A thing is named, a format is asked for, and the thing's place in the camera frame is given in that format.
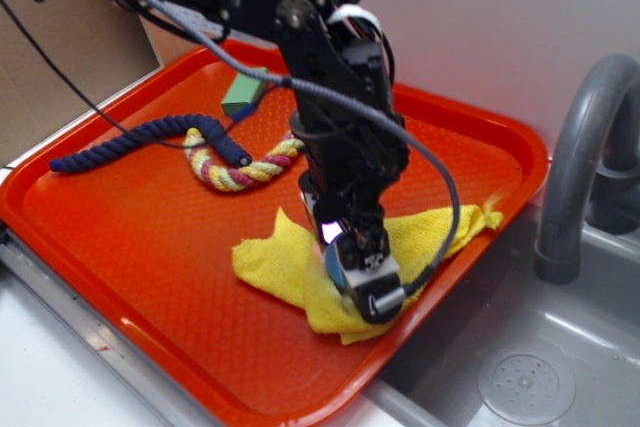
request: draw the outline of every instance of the drain cover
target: drain cover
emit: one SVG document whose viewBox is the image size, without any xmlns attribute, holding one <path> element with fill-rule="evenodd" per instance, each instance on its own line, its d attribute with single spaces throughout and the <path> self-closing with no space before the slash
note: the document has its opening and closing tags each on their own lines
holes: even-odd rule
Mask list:
<svg viewBox="0 0 640 427">
<path fill-rule="evenodd" d="M 478 371 L 478 389 L 498 416 L 517 425 L 562 417 L 575 397 L 571 369 L 544 346 L 517 344 L 491 353 Z"/>
</svg>

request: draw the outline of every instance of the sink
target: sink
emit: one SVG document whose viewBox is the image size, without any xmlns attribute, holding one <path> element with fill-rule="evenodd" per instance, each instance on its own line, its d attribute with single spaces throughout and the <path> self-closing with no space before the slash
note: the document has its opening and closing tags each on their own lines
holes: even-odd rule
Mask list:
<svg viewBox="0 0 640 427">
<path fill-rule="evenodd" d="M 538 218 L 528 207 L 380 374 L 406 399 L 385 406 L 392 415 L 410 406 L 426 411 L 412 417 L 425 426 L 638 425 L 640 247 L 585 227 L 579 277 L 549 284 L 533 268 Z"/>
</svg>

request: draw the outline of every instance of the textured tray surface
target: textured tray surface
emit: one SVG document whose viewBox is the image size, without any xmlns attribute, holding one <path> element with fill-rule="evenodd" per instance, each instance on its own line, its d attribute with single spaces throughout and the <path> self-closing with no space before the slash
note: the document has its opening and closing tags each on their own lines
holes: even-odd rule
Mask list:
<svg viewBox="0 0 640 427">
<path fill-rule="evenodd" d="M 255 65 L 282 68 L 274 54 L 233 48 Z M 130 127 L 189 112 L 223 119 L 219 104 L 234 75 L 200 51 L 108 110 Z M 498 194 L 497 208 L 510 220 L 542 182 L 546 152 L 520 124 L 405 87 L 397 88 L 396 99 L 408 129 L 452 171 L 463 203 L 482 205 Z M 277 90 L 232 136 L 259 158 L 287 131 L 294 109 L 293 95 Z M 183 152 L 159 146 L 81 175 L 47 172 L 49 159 L 115 135 L 92 119 L 36 154 L 2 186 L 0 216 L 229 424 L 309 424 L 344 406 L 495 235 L 476 238 L 384 337 L 343 347 L 337 336 L 314 334 L 303 312 L 247 286 L 231 269 L 231 248 L 243 238 L 269 236 L 278 207 L 308 225 L 297 187 L 303 159 L 242 194 L 209 189 L 193 176 Z M 433 168 L 413 153 L 383 203 L 387 215 L 396 216 L 446 206 L 449 197 Z"/>
</svg>

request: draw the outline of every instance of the blue rope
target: blue rope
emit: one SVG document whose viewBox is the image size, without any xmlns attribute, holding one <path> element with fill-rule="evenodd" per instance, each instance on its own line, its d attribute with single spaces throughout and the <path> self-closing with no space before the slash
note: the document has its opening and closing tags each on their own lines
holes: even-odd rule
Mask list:
<svg viewBox="0 0 640 427">
<path fill-rule="evenodd" d="M 187 114 L 184 116 L 168 115 L 163 119 L 145 122 L 131 129 L 132 133 L 141 137 L 140 140 L 138 137 L 129 137 L 127 134 L 123 134 L 88 150 L 61 159 L 53 159 L 49 162 L 49 168 L 52 172 L 85 172 L 146 145 L 147 142 L 144 142 L 143 138 L 162 139 L 185 135 L 187 130 L 192 127 L 200 131 L 206 143 L 216 149 L 228 164 L 242 167 L 251 163 L 251 156 L 227 135 L 219 120 L 202 114 Z"/>
</svg>

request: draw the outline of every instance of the microfiber cloth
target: microfiber cloth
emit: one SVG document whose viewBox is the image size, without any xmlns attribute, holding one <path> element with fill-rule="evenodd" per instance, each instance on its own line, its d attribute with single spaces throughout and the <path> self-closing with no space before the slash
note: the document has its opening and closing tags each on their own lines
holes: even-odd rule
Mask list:
<svg viewBox="0 0 640 427">
<path fill-rule="evenodd" d="M 447 257 L 463 249 L 483 229 L 500 226 L 502 214 L 485 210 L 476 205 L 461 208 L 460 225 Z M 433 259 L 451 218 L 451 208 L 442 208 L 385 220 L 403 284 L 414 280 Z M 315 332 L 339 334 L 344 345 L 381 335 L 397 319 L 381 325 L 365 322 L 351 299 L 342 295 L 327 275 L 314 234 L 289 220 L 282 209 L 276 215 L 271 237 L 243 240 L 234 247 L 233 269 L 250 285 L 305 310 Z M 407 299 L 401 313 L 420 294 Z"/>
</svg>

